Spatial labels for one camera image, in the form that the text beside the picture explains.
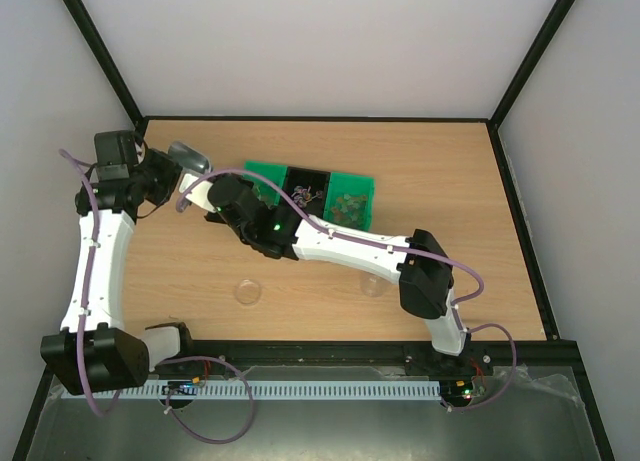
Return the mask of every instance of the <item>perforated metal rail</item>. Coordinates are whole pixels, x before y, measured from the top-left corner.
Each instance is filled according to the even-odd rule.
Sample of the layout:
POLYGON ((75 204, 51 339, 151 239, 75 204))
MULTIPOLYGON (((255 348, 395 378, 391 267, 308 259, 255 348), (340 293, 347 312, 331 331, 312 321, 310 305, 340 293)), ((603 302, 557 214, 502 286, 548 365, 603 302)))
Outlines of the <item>perforated metal rail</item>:
MULTIPOLYGON (((164 399, 169 381, 148 381, 139 388, 125 389, 121 399, 164 399)), ((409 400, 437 401, 440 384, 436 381, 249 381, 256 400, 409 400)), ((95 393, 111 398, 113 391, 95 393)), ((65 391, 63 398, 83 399, 65 391)), ((207 382, 204 387, 181 388, 173 397, 182 399, 246 399, 244 385, 238 380, 207 382)))

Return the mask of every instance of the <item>white wall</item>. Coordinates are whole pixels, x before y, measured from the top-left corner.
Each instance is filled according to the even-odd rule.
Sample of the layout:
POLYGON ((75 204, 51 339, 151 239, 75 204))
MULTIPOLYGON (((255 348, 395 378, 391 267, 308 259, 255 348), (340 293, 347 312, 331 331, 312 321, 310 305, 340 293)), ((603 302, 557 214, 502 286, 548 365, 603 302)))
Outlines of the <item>white wall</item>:
POLYGON ((84 0, 144 114, 489 117, 555 0, 84 0))
POLYGON ((66 147, 95 159, 93 134, 128 119, 61 0, 0 0, 0 459, 15 449, 78 252, 66 147))
POLYGON ((621 460, 640 459, 639 2, 577 0, 502 129, 561 334, 621 460))

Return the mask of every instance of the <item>gray floor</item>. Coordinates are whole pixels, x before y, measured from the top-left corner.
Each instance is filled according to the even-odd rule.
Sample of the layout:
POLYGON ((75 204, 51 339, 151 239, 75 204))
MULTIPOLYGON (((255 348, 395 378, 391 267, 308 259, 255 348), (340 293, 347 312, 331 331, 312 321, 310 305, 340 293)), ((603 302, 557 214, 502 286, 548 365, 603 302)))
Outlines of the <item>gray floor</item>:
MULTIPOLYGON (((545 369, 531 375, 558 372, 545 369)), ((570 370, 562 372, 570 377, 570 370)), ((301 372, 266 373, 254 371, 252 377, 291 379, 301 372)), ((305 371, 302 377, 335 379, 344 373, 305 371)), ((353 379, 353 372, 348 377, 353 379)), ((432 402, 265 401, 258 403, 249 433, 225 446, 187 436, 163 414, 158 401, 124 400, 99 419, 83 400, 56 398, 43 412, 28 459, 599 459, 584 409, 558 396, 555 384, 538 387, 543 389, 517 384, 494 405, 464 414, 449 414, 432 402)), ((241 401, 195 401, 181 416, 200 434, 225 437, 243 424, 247 407, 241 401)))

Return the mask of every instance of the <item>wooden table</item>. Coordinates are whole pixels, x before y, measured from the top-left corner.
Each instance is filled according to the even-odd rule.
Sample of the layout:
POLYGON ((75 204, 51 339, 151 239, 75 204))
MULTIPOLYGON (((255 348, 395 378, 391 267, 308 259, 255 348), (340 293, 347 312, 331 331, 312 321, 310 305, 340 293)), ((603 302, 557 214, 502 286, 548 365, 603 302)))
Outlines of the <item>wooden table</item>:
MULTIPOLYGON (((544 339, 542 324, 483 124, 285 121, 149 123, 146 139, 166 150, 182 140, 213 165, 246 160, 372 176, 371 231, 431 231, 447 254, 485 279, 485 293, 463 303, 469 326, 503 324, 518 340, 544 339)), ((360 273, 341 266, 271 260, 231 229, 184 214, 172 202, 138 222, 127 259, 127 330, 185 321, 196 339, 428 340, 422 320, 402 310, 397 288, 378 298, 360 290, 360 273), (260 301, 234 297, 243 279, 262 286, 260 301)), ((454 272, 456 294, 475 281, 454 272)), ((503 339, 487 330, 474 339, 503 339)))

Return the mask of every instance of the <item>black frame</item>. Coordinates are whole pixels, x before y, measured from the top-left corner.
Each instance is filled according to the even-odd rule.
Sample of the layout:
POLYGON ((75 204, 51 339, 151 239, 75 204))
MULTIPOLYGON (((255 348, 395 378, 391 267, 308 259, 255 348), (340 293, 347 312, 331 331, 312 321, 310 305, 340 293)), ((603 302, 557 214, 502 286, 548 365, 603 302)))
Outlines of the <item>black frame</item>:
MULTIPOLYGON (((326 121, 326 122, 436 122, 436 123, 483 123, 487 127, 491 145, 500 171, 505 195, 511 211, 520 247, 533 288, 547 341, 517 341, 518 360, 529 366, 569 366, 573 369, 580 395, 585 403, 593 435, 602 459, 614 459, 598 407, 591 390, 589 379, 582 362, 578 346, 574 341, 560 339, 558 327, 540 268, 536 260, 522 206, 509 170, 499 128, 515 103, 547 46, 553 39, 562 21, 569 13, 575 0, 557 0, 547 16, 538 35, 529 48, 525 58, 509 84, 504 96, 491 119, 486 118, 397 118, 397 117, 315 117, 315 116, 144 116, 133 99, 124 79, 113 61, 109 51, 91 20, 82 0, 62 0, 78 25, 96 60, 102 67, 116 95, 120 99, 136 131, 144 135, 150 120, 220 120, 220 121, 326 121)), ((412 374, 412 366, 407 356, 420 356, 431 353, 430 342, 272 342, 272 341, 195 341, 198 354, 211 356, 224 355, 227 361, 237 366, 261 365, 300 365, 304 359, 306 365, 359 364, 403 366, 407 374, 412 374)), ((511 349, 506 341, 471 341, 470 349, 488 354, 491 365, 506 366, 511 363, 511 349)), ((49 370, 45 370, 36 391, 36 395, 27 416, 22 435, 14 454, 14 460, 25 459, 40 413, 44 407, 48 389, 53 379, 49 370)), ((447 379, 447 376, 435 376, 434 379, 447 379)))

